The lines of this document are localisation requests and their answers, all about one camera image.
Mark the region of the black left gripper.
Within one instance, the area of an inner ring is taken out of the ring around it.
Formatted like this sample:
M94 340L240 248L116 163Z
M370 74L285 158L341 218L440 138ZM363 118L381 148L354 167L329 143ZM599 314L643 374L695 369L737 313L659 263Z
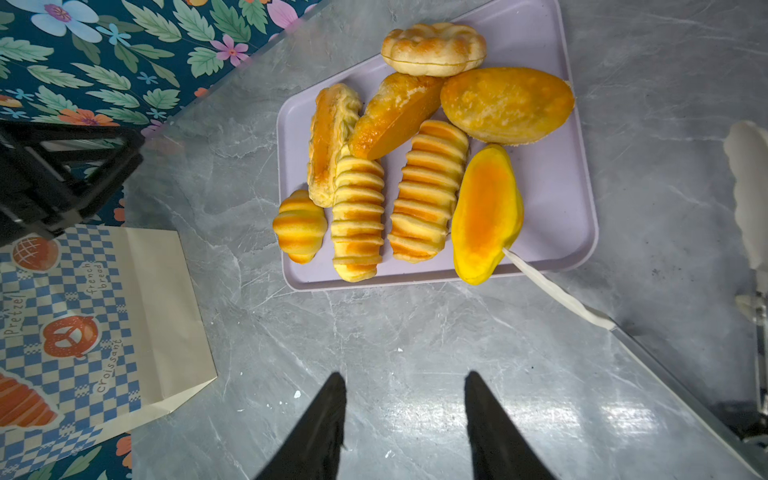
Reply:
M1 123L1 244L53 239L93 217L143 162L145 138L114 126Z

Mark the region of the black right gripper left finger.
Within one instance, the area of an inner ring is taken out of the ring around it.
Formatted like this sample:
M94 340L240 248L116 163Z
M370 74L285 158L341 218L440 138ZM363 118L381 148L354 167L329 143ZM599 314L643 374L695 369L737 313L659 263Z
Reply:
M333 372L256 479L336 479L346 404L345 380Z

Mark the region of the yellow orange mango bread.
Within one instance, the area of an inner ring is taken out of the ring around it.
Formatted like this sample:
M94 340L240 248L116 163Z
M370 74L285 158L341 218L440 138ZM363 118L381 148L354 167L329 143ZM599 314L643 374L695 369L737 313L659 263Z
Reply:
M497 145L480 150L469 162L452 219L454 269L469 285L490 278L516 241L524 206L510 156Z

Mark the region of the checkered paper bread bag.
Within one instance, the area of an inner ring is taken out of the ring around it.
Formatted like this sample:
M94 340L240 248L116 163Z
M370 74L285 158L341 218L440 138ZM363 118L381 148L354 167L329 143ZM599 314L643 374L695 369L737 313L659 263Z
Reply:
M217 376L180 238L78 225L1 250L1 475L165 416Z

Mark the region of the long narrow striped bread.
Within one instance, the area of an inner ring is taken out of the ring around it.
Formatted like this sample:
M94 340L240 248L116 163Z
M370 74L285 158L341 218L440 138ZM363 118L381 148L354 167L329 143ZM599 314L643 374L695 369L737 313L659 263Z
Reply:
M333 267L346 282L375 277L382 262L384 175L378 161L342 148L334 179L331 240Z

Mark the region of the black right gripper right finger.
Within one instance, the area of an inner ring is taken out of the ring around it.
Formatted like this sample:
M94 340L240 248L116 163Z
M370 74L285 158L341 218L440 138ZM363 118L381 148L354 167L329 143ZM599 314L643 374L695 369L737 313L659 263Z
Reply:
M464 395L475 480L555 478L476 371L467 375Z

